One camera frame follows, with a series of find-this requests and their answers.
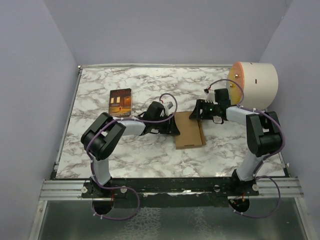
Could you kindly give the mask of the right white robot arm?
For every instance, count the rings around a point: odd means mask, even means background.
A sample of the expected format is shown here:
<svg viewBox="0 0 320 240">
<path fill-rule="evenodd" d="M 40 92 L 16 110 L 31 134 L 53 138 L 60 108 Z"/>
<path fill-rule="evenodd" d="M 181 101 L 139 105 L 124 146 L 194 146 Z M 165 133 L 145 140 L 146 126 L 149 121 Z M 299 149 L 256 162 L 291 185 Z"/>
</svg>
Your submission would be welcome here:
<svg viewBox="0 0 320 240">
<path fill-rule="evenodd" d="M 243 106 L 231 104 L 229 91 L 220 88 L 213 91 L 214 101 L 198 99 L 189 116 L 191 120 L 214 120 L 214 117 L 235 122 L 246 127 L 248 153 L 241 165 L 233 171 L 229 189 L 240 196 L 256 181 L 256 175 L 264 161 L 279 153 L 285 139 L 276 112 L 249 110 Z"/>
</svg>

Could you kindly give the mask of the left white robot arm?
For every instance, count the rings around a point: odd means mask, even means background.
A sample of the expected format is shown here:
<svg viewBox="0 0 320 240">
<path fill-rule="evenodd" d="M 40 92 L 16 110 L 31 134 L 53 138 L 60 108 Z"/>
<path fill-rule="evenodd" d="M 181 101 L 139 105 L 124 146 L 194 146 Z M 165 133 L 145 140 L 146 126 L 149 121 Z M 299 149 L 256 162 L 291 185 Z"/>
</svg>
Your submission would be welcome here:
<svg viewBox="0 0 320 240">
<path fill-rule="evenodd" d="M 178 104 L 153 101 L 148 109 L 132 118 L 113 117 L 103 112 L 84 132 L 80 141 L 90 158 L 91 177 L 88 186 L 81 189 L 83 198 L 110 197 L 119 190 L 138 193 L 131 187 L 112 186 L 109 157 L 123 136 L 144 136 L 161 134 L 178 136 L 180 131 L 175 122 Z"/>
</svg>

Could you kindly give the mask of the brown cardboard box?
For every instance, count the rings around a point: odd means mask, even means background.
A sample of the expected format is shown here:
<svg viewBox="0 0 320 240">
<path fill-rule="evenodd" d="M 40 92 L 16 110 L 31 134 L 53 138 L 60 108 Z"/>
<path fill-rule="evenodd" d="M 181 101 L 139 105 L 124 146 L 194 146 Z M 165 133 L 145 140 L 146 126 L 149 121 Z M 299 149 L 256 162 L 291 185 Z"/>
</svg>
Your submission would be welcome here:
<svg viewBox="0 0 320 240">
<path fill-rule="evenodd" d="M 200 148 L 206 145 L 202 124 L 196 119 L 189 119 L 191 113 L 191 111 L 177 112 L 174 116 L 180 132 L 180 135 L 174 137 L 177 150 Z"/>
</svg>

